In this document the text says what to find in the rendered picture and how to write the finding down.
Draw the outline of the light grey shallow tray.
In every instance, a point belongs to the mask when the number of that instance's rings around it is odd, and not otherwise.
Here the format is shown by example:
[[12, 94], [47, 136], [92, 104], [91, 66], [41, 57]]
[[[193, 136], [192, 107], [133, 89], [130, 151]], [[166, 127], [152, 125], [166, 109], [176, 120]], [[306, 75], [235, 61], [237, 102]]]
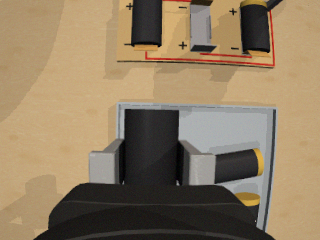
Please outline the light grey shallow tray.
[[233, 194], [261, 196], [257, 226], [267, 233], [271, 208], [278, 129], [278, 107], [117, 102], [116, 138], [124, 139], [124, 109], [179, 110], [179, 140], [187, 140], [201, 153], [214, 155], [258, 148], [263, 156], [261, 176], [222, 185]]

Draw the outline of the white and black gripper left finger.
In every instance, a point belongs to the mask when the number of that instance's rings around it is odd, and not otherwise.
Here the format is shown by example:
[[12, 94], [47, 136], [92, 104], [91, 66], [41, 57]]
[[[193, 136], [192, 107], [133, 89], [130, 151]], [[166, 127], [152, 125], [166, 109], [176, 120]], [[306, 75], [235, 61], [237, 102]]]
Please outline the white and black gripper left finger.
[[123, 184], [125, 178], [125, 141], [115, 139], [103, 151], [91, 151], [89, 183]]

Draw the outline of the black cylinder with yellow top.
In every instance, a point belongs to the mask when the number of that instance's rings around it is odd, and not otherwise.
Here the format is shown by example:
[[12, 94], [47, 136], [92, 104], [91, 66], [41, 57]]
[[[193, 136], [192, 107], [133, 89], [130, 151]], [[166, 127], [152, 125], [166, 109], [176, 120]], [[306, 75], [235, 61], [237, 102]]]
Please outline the black cylinder with yellow top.
[[241, 180], [261, 176], [264, 160], [258, 148], [217, 154], [215, 164], [215, 183]]
[[133, 0], [131, 46], [162, 46], [162, 0]]
[[240, 3], [242, 50], [270, 52], [267, 3], [244, 0]]
[[131, 185], [177, 185], [179, 110], [125, 109], [125, 178]]
[[243, 204], [248, 207], [255, 217], [255, 223], [257, 226], [258, 212], [259, 212], [259, 204], [260, 204], [260, 196], [255, 193], [249, 192], [241, 192], [234, 194], [239, 200], [242, 201]]

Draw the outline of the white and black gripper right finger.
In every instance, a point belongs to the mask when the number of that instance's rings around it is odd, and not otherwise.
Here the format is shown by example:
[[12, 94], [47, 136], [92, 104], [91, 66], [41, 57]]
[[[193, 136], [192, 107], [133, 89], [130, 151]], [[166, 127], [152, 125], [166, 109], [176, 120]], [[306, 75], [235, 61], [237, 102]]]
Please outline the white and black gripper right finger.
[[201, 153], [186, 140], [177, 143], [176, 178], [179, 185], [214, 185], [216, 156]]

